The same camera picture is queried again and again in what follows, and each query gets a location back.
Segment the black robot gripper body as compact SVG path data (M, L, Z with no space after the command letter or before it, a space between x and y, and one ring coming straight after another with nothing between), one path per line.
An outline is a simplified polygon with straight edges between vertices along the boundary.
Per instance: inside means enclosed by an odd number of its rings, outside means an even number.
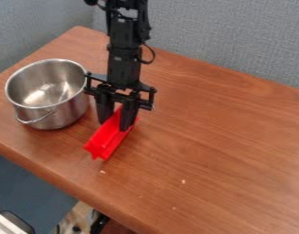
M139 109L151 111L154 106L157 88L140 81L140 69L151 60L143 60L143 48L107 47L107 74L86 73L87 85L84 92L95 94L96 86L106 84L111 88L112 100L122 103L123 98L138 92Z

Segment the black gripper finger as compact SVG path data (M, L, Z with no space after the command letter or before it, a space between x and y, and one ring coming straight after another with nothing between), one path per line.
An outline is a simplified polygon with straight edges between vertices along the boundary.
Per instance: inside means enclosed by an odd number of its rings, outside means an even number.
M134 124L139 109L138 92L131 92L122 100L120 131L124 132Z
M95 90L95 104L98 120L104 123L114 113L115 101L112 100L111 88L106 84L99 84Z

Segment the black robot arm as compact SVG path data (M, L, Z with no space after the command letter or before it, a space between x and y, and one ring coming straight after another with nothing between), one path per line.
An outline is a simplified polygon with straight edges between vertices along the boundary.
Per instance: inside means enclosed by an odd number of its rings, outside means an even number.
M83 0L106 12L107 75L86 73L84 91L95 97L98 119L104 123L114 114L115 103L122 104L120 131L134 124L140 109L153 110L157 89L140 81L140 67L153 61L142 58L142 47L150 47L148 0Z

